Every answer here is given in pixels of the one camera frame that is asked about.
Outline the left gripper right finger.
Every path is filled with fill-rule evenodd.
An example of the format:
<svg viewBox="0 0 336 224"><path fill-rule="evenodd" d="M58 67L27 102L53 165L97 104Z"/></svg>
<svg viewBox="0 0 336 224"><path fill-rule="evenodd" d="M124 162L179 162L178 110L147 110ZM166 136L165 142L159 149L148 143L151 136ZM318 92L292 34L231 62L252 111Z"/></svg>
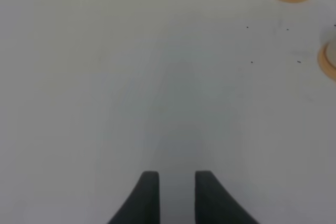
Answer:
<svg viewBox="0 0 336 224"><path fill-rule="evenodd" d="M257 224L210 171L195 173L195 222L197 224Z"/></svg>

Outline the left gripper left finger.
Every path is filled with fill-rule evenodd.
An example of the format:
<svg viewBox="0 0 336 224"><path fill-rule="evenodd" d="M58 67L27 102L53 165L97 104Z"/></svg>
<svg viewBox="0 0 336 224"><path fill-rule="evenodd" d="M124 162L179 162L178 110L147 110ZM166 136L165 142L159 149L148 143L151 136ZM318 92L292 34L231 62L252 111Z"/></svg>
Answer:
<svg viewBox="0 0 336 224"><path fill-rule="evenodd" d="M160 222L159 173L143 172L133 191L108 224L156 224Z"/></svg>

